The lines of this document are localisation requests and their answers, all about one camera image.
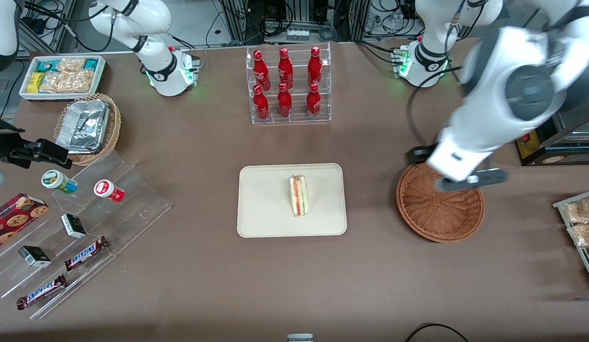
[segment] round wicker basket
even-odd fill
[[[93,161],[97,160],[101,156],[106,153],[110,153],[115,148],[117,144],[117,140],[119,139],[119,129],[121,128],[121,114],[119,113],[119,108],[115,105],[115,102],[112,99],[104,94],[94,94],[94,95],[87,95],[80,99],[77,99],[71,102],[74,104],[75,102],[83,102],[83,101],[91,101],[91,100],[103,100],[106,103],[110,104],[111,111],[109,113],[109,121],[106,124],[106,134],[103,142],[103,149],[97,154],[69,154],[68,158],[73,161],[73,163],[80,165],[80,166],[87,166],[90,165]],[[54,128],[54,140],[58,137],[58,132],[60,132],[60,127],[62,126],[62,120],[65,117],[66,108],[62,111],[62,114],[58,118],[58,123],[56,124],[56,128]]]
[[[406,223],[424,238],[458,242],[469,238],[482,223],[485,202],[479,189],[440,192],[442,177],[427,164],[404,171],[396,189],[396,203]]]

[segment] yellow package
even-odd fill
[[[27,93],[39,93],[39,86],[41,85],[41,82],[43,82],[44,76],[45,73],[43,72],[33,72],[32,74],[30,74],[30,81],[29,85],[27,86]]]

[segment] tabletop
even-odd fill
[[[457,43],[454,65],[472,43]],[[479,230],[454,244],[425,240],[394,200],[403,154],[416,145],[404,115],[414,88],[358,45],[331,50],[333,119],[298,126],[251,124],[245,48],[209,51],[199,85],[177,97],[158,95],[134,54],[106,55],[101,91],[122,115],[116,150],[172,208],[42,320],[0,299],[0,342],[283,341],[309,332],[318,342],[403,341],[426,322],[471,341],[589,341],[589,303],[574,301],[589,295],[589,276],[551,207],[589,190],[589,166],[521,167],[508,144],[493,164],[510,179],[483,188]],[[413,115],[425,139],[460,104],[451,75],[420,91]],[[23,100],[15,125],[29,140],[53,140],[64,106]],[[343,235],[237,234],[240,169],[324,162],[344,172]],[[38,180],[53,167],[33,164],[0,164],[0,204],[18,192],[51,196]]]

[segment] coca-cola bottle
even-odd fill
[[[280,48],[280,64],[277,65],[280,74],[280,82],[284,82],[288,89],[294,86],[294,72],[292,71],[292,61],[288,57],[288,49]]]
[[[309,87],[309,94],[307,94],[307,117],[315,120],[320,115],[320,102],[322,97],[318,93],[318,83],[314,82]]]
[[[252,55],[254,56],[254,78],[257,80],[257,84],[262,87],[263,91],[269,91],[271,89],[269,68],[267,67],[267,63],[262,60],[262,52],[255,50]]]
[[[320,81],[322,80],[322,60],[320,60],[320,48],[317,46],[311,48],[311,58],[307,65],[307,72],[309,74],[309,86],[311,86],[313,82],[320,84]]]
[[[267,121],[269,119],[269,102],[267,101],[267,97],[262,93],[260,85],[254,85],[253,91],[254,97],[252,101],[254,102],[254,110],[257,113],[258,120]]]
[[[284,119],[288,119],[292,114],[292,96],[288,91],[286,82],[281,82],[280,93],[277,95],[277,102],[280,105],[280,115]]]

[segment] tray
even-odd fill
[[[295,217],[290,176],[307,178],[309,214]],[[343,170],[338,164],[246,166],[240,171],[237,232],[243,238],[331,236],[347,229]]]

